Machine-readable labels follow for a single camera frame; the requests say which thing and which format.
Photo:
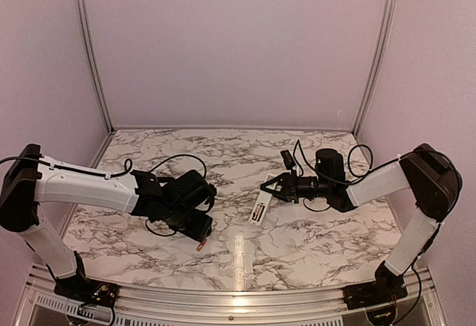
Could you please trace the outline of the orange AAA battery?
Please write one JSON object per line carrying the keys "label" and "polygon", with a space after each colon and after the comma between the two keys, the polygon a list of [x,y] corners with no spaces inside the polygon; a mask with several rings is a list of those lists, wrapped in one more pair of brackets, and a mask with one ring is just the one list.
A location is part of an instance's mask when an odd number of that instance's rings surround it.
{"label": "orange AAA battery", "polygon": [[205,246],[206,242],[207,242],[207,239],[203,240],[203,241],[196,247],[196,251],[197,251],[197,252],[200,252],[200,251],[203,249],[203,247]]}

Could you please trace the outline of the white remote control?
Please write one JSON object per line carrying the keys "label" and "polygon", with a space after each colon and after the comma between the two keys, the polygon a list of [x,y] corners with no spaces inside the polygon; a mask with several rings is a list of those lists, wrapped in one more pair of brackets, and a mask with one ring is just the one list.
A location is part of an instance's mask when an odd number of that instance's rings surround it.
{"label": "white remote control", "polygon": [[271,204],[272,194],[260,191],[248,221],[250,224],[260,226],[264,220],[268,207]]}

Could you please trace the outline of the white battery cover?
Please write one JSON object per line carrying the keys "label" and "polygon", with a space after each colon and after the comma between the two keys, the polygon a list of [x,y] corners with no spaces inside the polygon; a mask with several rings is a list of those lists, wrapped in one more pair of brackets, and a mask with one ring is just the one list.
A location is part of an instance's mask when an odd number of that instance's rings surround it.
{"label": "white battery cover", "polygon": [[253,262],[254,254],[252,252],[245,252],[242,254],[243,269],[245,274],[252,274],[254,272]]}

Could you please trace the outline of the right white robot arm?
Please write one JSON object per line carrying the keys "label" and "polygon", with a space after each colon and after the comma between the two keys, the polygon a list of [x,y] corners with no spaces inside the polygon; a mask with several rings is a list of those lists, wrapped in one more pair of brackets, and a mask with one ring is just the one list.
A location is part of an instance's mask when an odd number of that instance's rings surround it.
{"label": "right white robot arm", "polygon": [[312,176],[297,173],[298,163],[289,151],[284,150],[281,155],[287,171],[260,186],[261,191],[281,201],[297,203],[322,198],[331,209],[347,213],[388,196],[407,194],[412,199],[414,212],[398,242],[376,270],[377,279],[368,287],[368,295],[376,302],[386,301],[394,294],[398,287],[396,278],[428,250],[454,210],[463,187],[453,161],[427,143],[355,175],[353,180],[346,177],[346,159],[335,149],[316,151]]}

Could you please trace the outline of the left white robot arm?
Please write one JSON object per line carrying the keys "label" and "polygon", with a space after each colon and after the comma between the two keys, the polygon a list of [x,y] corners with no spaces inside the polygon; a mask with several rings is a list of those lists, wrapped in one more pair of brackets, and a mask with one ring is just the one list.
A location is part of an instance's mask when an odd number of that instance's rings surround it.
{"label": "left white robot arm", "polygon": [[19,234],[43,259],[57,281],[79,300],[94,293],[80,257],[39,211],[43,202],[91,205],[160,221],[199,243],[211,233],[209,216],[216,188],[196,170],[178,178],[135,170],[127,160],[122,172],[108,172],[57,161],[29,144],[11,164],[1,187],[1,227]]}

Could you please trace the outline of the aluminium front rail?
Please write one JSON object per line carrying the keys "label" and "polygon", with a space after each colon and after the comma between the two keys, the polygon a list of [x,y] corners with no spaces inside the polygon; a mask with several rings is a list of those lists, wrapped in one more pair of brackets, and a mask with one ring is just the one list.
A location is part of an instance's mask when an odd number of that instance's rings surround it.
{"label": "aluminium front rail", "polygon": [[284,291],[180,290],[121,283],[115,309],[86,305],[54,293],[47,269],[34,265],[14,325],[368,325],[389,307],[400,325],[447,325],[428,269],[408,273],[406,298],[351,310],[339,286]]}

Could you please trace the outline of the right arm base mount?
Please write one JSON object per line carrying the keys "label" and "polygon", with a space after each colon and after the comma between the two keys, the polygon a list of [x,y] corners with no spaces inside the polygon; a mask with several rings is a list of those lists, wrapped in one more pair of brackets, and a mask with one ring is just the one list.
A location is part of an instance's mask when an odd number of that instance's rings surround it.
{"label": "right arm base mount", "polygon": [[408,296],[406,286],[399,282],[396,286],[387,288],[376,281],[353,284],[343,288],[344,303],[349,310],[362,307],[372,307],[390,303]]}

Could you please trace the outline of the right aluminium corner post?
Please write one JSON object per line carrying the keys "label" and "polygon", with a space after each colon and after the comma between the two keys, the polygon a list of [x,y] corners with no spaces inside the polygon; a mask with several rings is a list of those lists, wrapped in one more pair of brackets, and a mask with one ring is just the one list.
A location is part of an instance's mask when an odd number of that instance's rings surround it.
{"label": "right aluminium corner post", "polygon": [[365,118],[370,109],[372,98],[375,94],[380,69],[385,56],[390,33],[393,25],[397,0],[384,0],[382,19],[376,40],[373,59],[367,76],[364,93],[358,108],[357,116],[353,124],[352,134],[357,137],[363,129]]}

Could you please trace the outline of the aluminium corner post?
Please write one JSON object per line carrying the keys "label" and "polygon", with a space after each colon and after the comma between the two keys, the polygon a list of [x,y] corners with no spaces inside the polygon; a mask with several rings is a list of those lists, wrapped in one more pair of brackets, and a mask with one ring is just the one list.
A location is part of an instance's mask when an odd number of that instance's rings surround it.
{"label": "aluminium corner post", "polygon": [[113,126],[109,108],[107,106],[106,96],[100,78],[100,70],[94,52],[94,44],[91,35],[86,0],[75,0],[75,4],[80,26],[81,40],[85,50],[86,62],[88,65],[89,74],[91,76],[91,82],[93,85],[94,95],[97,100],[100,117],[107,133],[111,135],[115,131],[115,128]]}
{"label": "aluminium corner post", "polygon": [[390,33],[393,25],[397,0],[384,0],[382,19],[376,40],[373,59],[367,76],[364,93],[358,108],[357,116],[353,124],[352,134],[357,137],[363,129],[365,118],[370,109],[372,98],[375,94],[380,69],[385,56]]}

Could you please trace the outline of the left aluminium corner post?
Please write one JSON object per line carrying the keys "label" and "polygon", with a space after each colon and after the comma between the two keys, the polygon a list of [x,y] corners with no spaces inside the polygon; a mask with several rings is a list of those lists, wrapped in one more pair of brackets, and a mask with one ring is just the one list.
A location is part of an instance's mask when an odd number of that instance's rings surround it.
{"label": "left aluminium corner post", "polygon": [[89,74],[91,76],[91,82],[93,85],[94,95],[97,100],[100,117],[107,133],[111,135],[115,131],[115,128],[113,126],[109,108],[107,106],[106,96],[100,78],[100,70],[94,52],[94,44],[91,35],[86,0],[75,0],[75,4],[80,26],[81,40],[85,50],[86,62],[88,65]]}

